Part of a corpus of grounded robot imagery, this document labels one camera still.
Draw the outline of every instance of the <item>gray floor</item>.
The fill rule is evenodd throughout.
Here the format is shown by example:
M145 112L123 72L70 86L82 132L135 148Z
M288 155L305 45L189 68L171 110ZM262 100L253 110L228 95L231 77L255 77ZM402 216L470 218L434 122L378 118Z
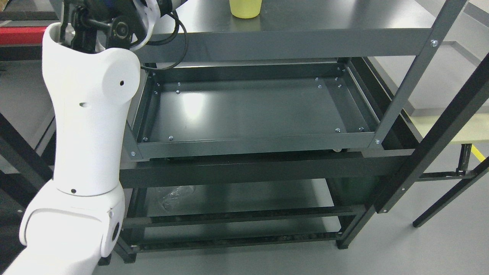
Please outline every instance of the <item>gray floor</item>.
M487 156L489 144L477 144ZM428 169L452 170L458 145ZM470 167L477 164L471 158ZM139 254L134 264L114 255L94 274L488 274L489 176L420 229L411 222L455 182L416 183L387 214L377 214L347 250L334 242Z

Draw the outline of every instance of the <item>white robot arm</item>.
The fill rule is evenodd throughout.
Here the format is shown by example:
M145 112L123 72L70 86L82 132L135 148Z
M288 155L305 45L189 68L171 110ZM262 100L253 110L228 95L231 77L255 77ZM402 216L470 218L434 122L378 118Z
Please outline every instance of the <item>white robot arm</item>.
M139 60L129 49L148 41L156 16L184 1L146 0L143 7L116 0L118 7L104 6L109 2L65 0L65 16L75 5L70 23L64 18L45 31L43 76L57 128L54 176L25 211L19 238L27 247L5 275L92 274L119 236L125 207L122 137L140 76ZM70 28L75 33L68 42ZM97 52L99 30L108 38L105 50Z

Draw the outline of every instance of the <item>bottom shelf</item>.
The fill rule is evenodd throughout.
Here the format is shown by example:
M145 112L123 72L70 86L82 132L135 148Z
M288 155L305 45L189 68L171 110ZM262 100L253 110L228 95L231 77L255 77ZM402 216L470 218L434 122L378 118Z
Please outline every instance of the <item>bottom shelf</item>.
M371 190L374 181L363 182ZM168 211L161 201L171 190L148 188L145 217L125 219L135 252L340 241L365 213L364 203L334 205L341 195L324 179L198 185Z

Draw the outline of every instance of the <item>metal tray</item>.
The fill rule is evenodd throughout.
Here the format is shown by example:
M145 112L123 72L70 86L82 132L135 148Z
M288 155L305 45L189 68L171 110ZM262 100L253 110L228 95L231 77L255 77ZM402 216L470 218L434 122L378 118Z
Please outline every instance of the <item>metal tray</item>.
M136 118L145 159L365 148L378 124L343 63L179 68L151 79Z

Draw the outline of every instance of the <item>metal post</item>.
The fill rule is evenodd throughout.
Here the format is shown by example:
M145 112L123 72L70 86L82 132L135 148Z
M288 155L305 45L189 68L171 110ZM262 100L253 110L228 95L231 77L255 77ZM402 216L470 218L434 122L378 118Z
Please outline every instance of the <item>metal post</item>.
M466 2L466 0L447 0L443 5L443 8L431 27L432 31L428 40L421 52L414 59L413 64L411 64L392 103L380 121L370 146L375 146L376 140L384 140Z
M348 226L348 232L343 234L341 240L336 241L336 245L339 249L347 249L350 243L355 239L360 230L367 224L370 218L375 214L374 206L370 206L367 211L359 218L357 217L352 221L352 224Z
M0 114L0 155L38 190L53 176L49 166L2 114Z
M489 98L489 54L483 59L413 154L386 182L374 202L387 212Z
M101 257L98 260L98 265L99 266L107 266L107 265L111 264L111 259L112 259L112 254L109 254L108 257Z
M477 176L472 179L464 179L459 181L454 187L452 187L445 195L443 195L435 204L433 204L428 210L426 210L419 218L413 222L413 226L416 228L421 227L429 219L440 212L445 206L451 203L455 198L462 194L467 188L472 186L476 181L483 177L489 170L489 159L485 159L479 164L474 171Z
M34 187L31 187L30 190L26 190L20 186L19 182L9 175L4 174L2 171L0 171L0 189L24 208L29 205L29 202L32 201L37 193L37 190Z
M470 160L470 151L472 144L462 144L460 149L459 165L457 166L457 175L465 175L468 169L468 161Z

